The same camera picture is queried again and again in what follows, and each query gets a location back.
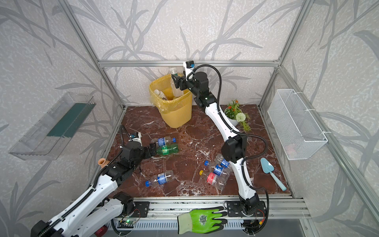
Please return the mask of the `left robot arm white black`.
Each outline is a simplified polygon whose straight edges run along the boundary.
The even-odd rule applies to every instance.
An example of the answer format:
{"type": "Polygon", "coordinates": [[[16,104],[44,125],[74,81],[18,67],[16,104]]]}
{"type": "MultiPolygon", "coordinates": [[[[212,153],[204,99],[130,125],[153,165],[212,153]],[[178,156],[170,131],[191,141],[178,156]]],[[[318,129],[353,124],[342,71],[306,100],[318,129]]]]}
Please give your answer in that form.
{"type": "Polygon", "coordinates": [[[97,174],[93,185],[77,200],[48,222],[39,221],[31,230],[32,237],[89,237],[120,215],[135,210],[133,198],[119,192],[112,199],[109,194],[125,182],[145,159],[157,154],[155,144],[143,147],[129,141],[119,154],[118,162],[111,161],[97,174]]]}

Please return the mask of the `blue label bottle front left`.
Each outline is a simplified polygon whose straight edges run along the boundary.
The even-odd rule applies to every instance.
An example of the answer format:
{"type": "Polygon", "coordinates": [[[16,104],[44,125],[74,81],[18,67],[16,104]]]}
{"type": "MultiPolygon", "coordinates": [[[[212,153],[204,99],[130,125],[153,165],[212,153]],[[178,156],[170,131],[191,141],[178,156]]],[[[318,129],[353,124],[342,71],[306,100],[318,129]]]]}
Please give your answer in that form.
{"type": "Polygon", "coordinates": [[[174,172],[168,170],[153,176],[150,180],[145,182],[146,187],[158,187],[174,180],[174,172]]]}

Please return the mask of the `white flower pot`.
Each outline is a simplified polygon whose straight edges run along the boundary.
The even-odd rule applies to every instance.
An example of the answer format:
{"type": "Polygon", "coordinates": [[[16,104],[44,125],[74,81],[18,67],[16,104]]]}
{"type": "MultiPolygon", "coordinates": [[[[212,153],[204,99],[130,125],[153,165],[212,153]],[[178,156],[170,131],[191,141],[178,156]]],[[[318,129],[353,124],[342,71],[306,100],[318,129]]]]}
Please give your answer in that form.
{"type": "Polygon", "coordinates": [[[232,109],[226,108],[224,113],[233,126],[237,126],[239,124],[239,122],[235,119],[235,113],[232,109]]]}

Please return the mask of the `green soda bottle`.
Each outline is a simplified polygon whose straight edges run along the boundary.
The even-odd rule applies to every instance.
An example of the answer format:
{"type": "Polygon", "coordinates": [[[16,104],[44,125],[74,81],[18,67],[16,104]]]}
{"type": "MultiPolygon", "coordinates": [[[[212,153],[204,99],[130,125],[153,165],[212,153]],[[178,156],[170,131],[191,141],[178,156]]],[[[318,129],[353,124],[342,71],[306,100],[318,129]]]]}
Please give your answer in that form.
{"type": "Polygon", "coordinates": [[[176,154],[178,152],[179,152],[178,144],[165,145],[157,149],[157,154],[161,156],[168,156],[171,154],[176,154]]]}

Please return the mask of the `small terracotta vase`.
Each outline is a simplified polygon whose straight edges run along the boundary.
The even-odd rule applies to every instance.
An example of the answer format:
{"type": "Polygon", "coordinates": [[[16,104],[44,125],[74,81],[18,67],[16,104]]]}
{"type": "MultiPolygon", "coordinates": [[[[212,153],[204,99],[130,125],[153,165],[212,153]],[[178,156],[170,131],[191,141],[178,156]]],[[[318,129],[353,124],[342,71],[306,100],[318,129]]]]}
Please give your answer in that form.
{"type": "Polygon", "coordinates": [[[106,160],[105,158],[101,158],[98,160],[98,165],[101,167],[101,169],[103,169],[109,163],[110,163],[110,161],[106,160]]]}

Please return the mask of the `artificial green flowering plant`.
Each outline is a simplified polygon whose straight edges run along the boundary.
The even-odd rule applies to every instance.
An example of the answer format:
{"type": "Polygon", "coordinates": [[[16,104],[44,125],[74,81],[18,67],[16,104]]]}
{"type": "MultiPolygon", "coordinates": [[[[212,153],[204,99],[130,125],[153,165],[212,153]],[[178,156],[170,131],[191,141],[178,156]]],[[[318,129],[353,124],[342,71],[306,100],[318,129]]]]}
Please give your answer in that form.
{"type": "Polygon", "coordinates": [[[245,132],[250,132],[251,127],[248,124],[248,120],[250,119],[249,115],[247,113],[244,113],[240,109],[240,104],[238,100],[232,100],[231,103],[228,104],[227,108],[232,109],[235,113],[235,119],[239,122],[239,125],[243,127],[243,130],[245,132]]]}

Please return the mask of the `teal garden trowel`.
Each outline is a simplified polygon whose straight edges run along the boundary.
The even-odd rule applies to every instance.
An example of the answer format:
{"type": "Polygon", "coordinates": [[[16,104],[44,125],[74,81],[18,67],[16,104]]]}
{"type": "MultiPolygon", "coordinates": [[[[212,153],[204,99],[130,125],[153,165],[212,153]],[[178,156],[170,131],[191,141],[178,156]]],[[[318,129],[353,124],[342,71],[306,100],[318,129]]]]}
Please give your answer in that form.
{"type": "Polygon", "coordinates": [[[273,180],[276,182],[276,184],[279,186],[279,188],[282,191],[286,191],[287,187],[279,180],[279,178],[273,173],[274,172],[274,167],[273,165],[266,159],[266,158],[261,158],[260,159],[261,167],[263,169],[263,172],[266,174],[269,174],[273,180]]]}

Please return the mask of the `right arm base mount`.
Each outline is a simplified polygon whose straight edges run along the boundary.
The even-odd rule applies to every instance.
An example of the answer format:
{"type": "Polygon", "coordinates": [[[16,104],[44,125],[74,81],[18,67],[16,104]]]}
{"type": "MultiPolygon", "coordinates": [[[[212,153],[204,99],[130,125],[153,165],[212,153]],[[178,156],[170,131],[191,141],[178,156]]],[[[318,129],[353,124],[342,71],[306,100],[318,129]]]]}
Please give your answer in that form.
{"type": "Polygon", "coordinates": [[[267,207],[264,201],[259,201],[256,206],[249,207],[241,201],[226,201],[226,210],[228,217],[265,217],[267,215],[267,207]]]}

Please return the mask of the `aluminium rail base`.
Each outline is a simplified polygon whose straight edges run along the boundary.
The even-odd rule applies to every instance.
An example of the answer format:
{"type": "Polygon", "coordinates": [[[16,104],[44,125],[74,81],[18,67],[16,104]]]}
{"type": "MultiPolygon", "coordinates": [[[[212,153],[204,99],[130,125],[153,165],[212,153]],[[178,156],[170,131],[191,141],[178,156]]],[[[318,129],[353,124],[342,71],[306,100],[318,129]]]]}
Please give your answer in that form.
{"type": "Polygon", "coordinates": [[[305,227],[311,219],[303,199],[278,195],[260,195],[259,199],[262,203],[252,214],[242,212],[237,196],[142,197],[134,200],[135,207],[129,214],[121,214],[119,201],[111,200],[79,224],[72,235],[90,236],[107,223],[115,223],[118,231],[174,230],[179,228],[177,218],[180,215],[195,210],[224,213],[226,230],[242,230],[246,224],[262,227],[266,220],[299,220],[305,227]]]}

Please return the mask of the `red spray bottle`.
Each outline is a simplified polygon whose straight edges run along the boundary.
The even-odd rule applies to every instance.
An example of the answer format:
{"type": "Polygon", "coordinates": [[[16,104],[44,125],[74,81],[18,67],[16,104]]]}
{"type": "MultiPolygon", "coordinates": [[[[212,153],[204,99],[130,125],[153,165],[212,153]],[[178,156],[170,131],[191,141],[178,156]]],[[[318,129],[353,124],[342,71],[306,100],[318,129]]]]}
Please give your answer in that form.
{"type": "Polygon", "coordinates": [[[103,237],[104,234],[108,231],[108,226],[104,225],[99,230],[97,230],[94,234],[95,237],[103,237]]]}

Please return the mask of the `clear wall shelf green mat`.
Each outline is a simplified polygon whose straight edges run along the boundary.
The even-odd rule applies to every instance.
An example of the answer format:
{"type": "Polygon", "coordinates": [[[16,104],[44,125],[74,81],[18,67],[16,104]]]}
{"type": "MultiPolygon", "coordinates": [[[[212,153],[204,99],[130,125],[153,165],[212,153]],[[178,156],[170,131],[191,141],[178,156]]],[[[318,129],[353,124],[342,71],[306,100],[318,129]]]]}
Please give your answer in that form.
{"type": "Polygon", "coordinates": [[[93,96],[67,92],[8,153],[24,161],[56,160],[95,106],[93,96]]]}

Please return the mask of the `left circuit board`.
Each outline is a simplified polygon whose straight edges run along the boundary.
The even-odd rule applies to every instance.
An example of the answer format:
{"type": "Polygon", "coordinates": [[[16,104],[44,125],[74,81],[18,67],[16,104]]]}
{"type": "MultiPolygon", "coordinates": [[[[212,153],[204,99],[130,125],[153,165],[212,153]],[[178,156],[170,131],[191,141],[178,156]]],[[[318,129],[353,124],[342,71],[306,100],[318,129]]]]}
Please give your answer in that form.
{"type": "Polygon", "coordinates": [[[124,219],[117,222],[118,229],[133,229],[137,223],[137,219],[124,219]]]}

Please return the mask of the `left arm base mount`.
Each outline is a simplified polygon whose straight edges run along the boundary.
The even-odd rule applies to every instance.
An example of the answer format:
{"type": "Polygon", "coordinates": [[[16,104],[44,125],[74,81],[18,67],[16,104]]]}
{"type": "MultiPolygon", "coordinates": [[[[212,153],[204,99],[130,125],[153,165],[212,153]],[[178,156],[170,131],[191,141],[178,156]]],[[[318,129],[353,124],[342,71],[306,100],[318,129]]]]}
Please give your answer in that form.
{"type": "Polygon", "coordinates": [[[123,192],[114,195],[113,199],[119,200],[123,205],[119,217],[146,218],[148,216],[149,201],[135,201],[133,197],[123,192]]]}

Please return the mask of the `yellow plastic bin liner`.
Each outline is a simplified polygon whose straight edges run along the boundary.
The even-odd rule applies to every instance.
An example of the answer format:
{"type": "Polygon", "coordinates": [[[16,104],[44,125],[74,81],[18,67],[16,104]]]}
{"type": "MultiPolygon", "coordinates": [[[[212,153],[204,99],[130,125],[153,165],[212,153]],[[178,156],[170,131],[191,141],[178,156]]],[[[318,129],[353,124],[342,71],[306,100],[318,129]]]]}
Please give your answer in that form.
{"type": "Polygon", "coordinates": [[[167,114],[177,111],[185,107],[192,107],[192,94],[189,90],[185,90],[180,97],[173,94],[171,83],[173,82],[171,75],[165,75],[156,79],[149,85],[150,101],[158,108],[161,113],[167,114]],[[168,100],[162,100],[154,94],[154,90],[162,91],[168,100]]]}

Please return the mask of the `orange white tea bottle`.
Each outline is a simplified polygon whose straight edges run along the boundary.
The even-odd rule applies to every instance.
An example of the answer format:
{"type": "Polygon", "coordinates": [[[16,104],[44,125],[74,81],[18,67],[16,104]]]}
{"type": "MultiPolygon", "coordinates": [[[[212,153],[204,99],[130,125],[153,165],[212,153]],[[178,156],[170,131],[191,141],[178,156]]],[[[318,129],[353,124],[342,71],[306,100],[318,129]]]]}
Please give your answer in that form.
{"type": "Polygon", "coordinates": [[[162,100],[168,100],[168,98],[166,97],[166,95],[162,91],[160,91],[160,90],[155,89],[154,90],[154,94],[157,95],[162,100]]]}

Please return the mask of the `clear bottle blue label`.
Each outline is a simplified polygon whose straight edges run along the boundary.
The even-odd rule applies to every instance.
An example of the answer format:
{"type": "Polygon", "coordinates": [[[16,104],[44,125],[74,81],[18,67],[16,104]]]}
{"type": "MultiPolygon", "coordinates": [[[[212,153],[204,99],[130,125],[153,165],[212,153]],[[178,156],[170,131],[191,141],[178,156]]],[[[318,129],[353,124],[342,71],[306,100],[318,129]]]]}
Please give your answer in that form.
{"type": "Polygon", "coordinates": [[[162,138],[154,138],[151,140],[151,144],[155,144],[156,147],[167,146],[173,143],[176,143],[176,138],[172,138],[170,136],[166,136],[162,138]]]}

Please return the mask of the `blue label bottle upper right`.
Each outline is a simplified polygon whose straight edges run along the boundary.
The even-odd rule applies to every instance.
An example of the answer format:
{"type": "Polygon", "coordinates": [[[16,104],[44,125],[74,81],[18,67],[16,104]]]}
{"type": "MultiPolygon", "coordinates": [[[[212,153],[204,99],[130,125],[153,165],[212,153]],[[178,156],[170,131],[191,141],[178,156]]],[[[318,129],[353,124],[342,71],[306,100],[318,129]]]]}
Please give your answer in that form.
{"type": "Polygon", "coordinates": [[[229,162],[223,157],[222,154],[217,154],[215,157],[216,164],[222,166],[223,168],[230,168],[229,162]]]}

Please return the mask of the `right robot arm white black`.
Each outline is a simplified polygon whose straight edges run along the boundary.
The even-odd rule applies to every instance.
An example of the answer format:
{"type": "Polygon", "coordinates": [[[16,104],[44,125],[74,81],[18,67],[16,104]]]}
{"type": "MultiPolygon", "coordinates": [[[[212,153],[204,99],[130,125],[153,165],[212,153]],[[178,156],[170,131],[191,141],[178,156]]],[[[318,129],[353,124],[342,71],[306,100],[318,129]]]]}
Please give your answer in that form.
{"type": "Polygon", "coordinates": [[[225,141],[221,153],[230,163],[237,180],[241,208],[244,209],[244,213],[251,212],[258,206],[260,199],[252,187],[245,164],[247,137],[241,135],[221,111],[219,100],[209,90],[205,72],[196,72],[191,79],[177,74],[172,74],[171,78],[177,89],[188,89],[195,96],[198,107],[210,117],[220,131],[225,141]]]}

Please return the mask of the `blue label bottle middle right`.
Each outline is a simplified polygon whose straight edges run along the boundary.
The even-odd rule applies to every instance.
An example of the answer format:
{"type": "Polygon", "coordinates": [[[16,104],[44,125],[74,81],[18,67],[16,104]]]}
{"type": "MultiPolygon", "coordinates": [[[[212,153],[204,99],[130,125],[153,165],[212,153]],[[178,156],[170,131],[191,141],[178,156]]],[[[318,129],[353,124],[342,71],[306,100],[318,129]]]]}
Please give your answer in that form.
{"type": "Polygon", "coordinates": [[[233,171],[230,167],[224,167],[223,165],[213,161],[205,161],[204,165],[209,171],[224,179],[228,179],[233,171]]]}

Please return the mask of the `pink label bottle yellow cap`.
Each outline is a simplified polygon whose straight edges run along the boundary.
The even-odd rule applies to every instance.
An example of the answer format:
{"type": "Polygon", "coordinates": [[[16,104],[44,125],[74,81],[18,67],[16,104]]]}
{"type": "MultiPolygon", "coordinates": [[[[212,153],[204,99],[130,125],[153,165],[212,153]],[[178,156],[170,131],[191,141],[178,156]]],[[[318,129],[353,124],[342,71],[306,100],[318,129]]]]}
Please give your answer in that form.
{"type": "Polygon", "coordinates": [[[219,176],[215,174],[214,172],[204,171],[201,170],[199,172],[199,175],[201,178],[204,178],[206,183],[208,183],[211,186],[214,186],[220,191],[223,191],[226,184],[227,184],[227,178],[223,176],[219,176]]]}

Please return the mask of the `green work glove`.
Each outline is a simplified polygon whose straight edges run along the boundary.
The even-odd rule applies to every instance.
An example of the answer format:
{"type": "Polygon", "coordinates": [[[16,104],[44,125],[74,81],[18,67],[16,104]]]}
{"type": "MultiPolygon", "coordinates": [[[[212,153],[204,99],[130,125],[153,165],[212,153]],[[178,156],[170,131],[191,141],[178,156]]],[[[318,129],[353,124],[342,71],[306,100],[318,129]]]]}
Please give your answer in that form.
{"type": "Polygon", "coordinates": [[[223,230],[227,224],[225,217],[228,213],[223,206],[193,209],[177,217],[178,234],[187,232],[198,234],[210,234],[223,230]]]}

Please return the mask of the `yellow ribbed trash bin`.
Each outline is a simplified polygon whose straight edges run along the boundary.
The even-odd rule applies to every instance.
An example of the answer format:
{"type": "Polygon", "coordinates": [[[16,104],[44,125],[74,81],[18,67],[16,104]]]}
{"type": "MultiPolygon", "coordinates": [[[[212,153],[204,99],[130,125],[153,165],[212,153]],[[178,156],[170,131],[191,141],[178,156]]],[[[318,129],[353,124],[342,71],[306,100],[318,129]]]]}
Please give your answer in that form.
{"type": "Polygon", "coordinates": [[[175,97],[172,91],[171,75],[156,79],[149,85],[150,101],[156,106],[171,128],[179,128],[186,124],[192,115],[192,93],[185,90],[180,97],[175,97]]]}

